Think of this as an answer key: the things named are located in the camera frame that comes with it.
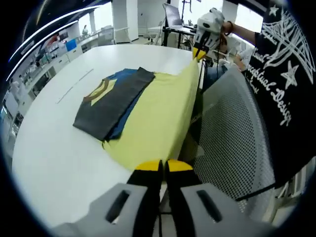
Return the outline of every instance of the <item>human hand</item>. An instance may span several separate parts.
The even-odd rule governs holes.
[[[240,60],[240,57],[235,57],[234,58],[234,63],[239,67],[240,71],[246,70],[246,66],[244,63]]]
[[[230,21],[224,22],[221,31],[225,34],[229,34],[233,31],[233,24]]]
[[[237,54],[235,57],[234,57],[234,62],[240,62],[241,61],[241,57]]]

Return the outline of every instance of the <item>window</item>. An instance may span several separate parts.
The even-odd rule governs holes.
[[[249,8],[238,4],[235,23],[250,31],[261,32],[263,17]]]
[[[90,24],[90,16],[89,13],[85,14],[83,17],[79,19],[79,31],[80,35],[82,35],[82,31],[85,25],[87,25],[88,33],[91,33],[91,24]]]
[[[182,1],[179,1],[179,12],[180,17],[182,16]],[[216,8],[219,11],[223,9],[223,0],[202,0],[201,2],[197,0],[192,0],[191,3],[191,11],[190,12],[190,4],[186,3],[184,6],[183,13],[183,22],[184,24],[188,24],[189,20],[192,21],[192,24],[196,24],[198,19],[204,14],[208,13],[210,9]]]
[[[113,25],[112,4],[111,2],[94,10],[95,30],[102,27]]]

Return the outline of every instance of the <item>white graphic print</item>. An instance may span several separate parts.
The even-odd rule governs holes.
[[[264,63],[265,59],[270,56],[267,53],[265,55],[262,55],[262,54],[258,53],[257,51],[258,51],[258,48],[255,48],[255,50],[252,53],[252,57],[256,58],[257,60],[259,60],[262,63]]]
[[[269,35],[267,32],[262,31],[261,34],[264,35],[265,39],[268,39],[271,43],[273,43],[274,45],[277,45],[277,41],[271,35]]]
[[[297,86],[297,82],[295,79],[295,73],[299,65],[292,67],[291,61],[287,62],[287,73],[281,73],[281,76],[286,79],[285,89],[289,87],[289,85]]]
[[[289,125],[291,119],[292,119],[292,115],[291,112],[288,108],[288,106],[290,105],[290,103],[287,103],[283,100],[283,97],[285,96],[285,91],[284,90],[280,90],[278,88],[275,88],[275,86],[277,85],[276,82],[269,82],[268,79],[264,78],[264,72],[265,71],[260,71],[261,68],[254,68],[252,67],[250,64],[247,67],[247,70],[252,74],[251,78],[249,79],[247,76],[245,76],[245,78],[249,81],[251,87],[254,90],[254,93],[257,94],[259,91],[259,88],[257,88],[254,84],[253,84],[253,79],[257,79],[261,85],[263,85],[266,89],[266,91],[270,91],[270,95],[272,96],[272,99],[276,102],[276,105],[280,111],[280,113],[283,115],[283,120],[280,122],[280,126],[282,126],[283,124],[285,124],[286,126]]]
[[[275,38],[279,41],[274,54],[267,58],[268,61],[265,63],[264,69],[267,67],[277,67],[289,56],[294,54],[302,64],[308,78],[313,84],[315,64],[310,48],[299,25],[288,12],[284,12],[282,8],[280,21],[263,23],[262,34],[267,34],[270,38]]]
[[[274,16],[277,16],[277,10],[278,10],[278,7],[276,7],[276,5],[270,7],[269,16],[270,16],[271,14],[273,14]]]

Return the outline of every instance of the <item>star print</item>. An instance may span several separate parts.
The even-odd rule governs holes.
[[[292,67],[291,61],[289,60],[287,63],[287,73],[281,73],[281,76],[286,79],[285,89],[287,89],[290,85],[297,86],[297,82],[295,79],[295,73],[299,65]]]
[[[278,10],[278,7],[276,7],[276,5],[270,7],[269,16],[270,16],[271,14],[273,14],[274,16],[277,16],[277,10]]]

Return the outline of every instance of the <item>mesh chair back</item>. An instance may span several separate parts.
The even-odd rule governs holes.
[[[189,130],[197,145],[193,167],[200,180],[234,199],[273,184],[264,123],[244,76],[229,69],[202,100],[202,112]],[[242,201],[240,208],[248,215],[255,210],[260,219],[270,195],[268,191]]]

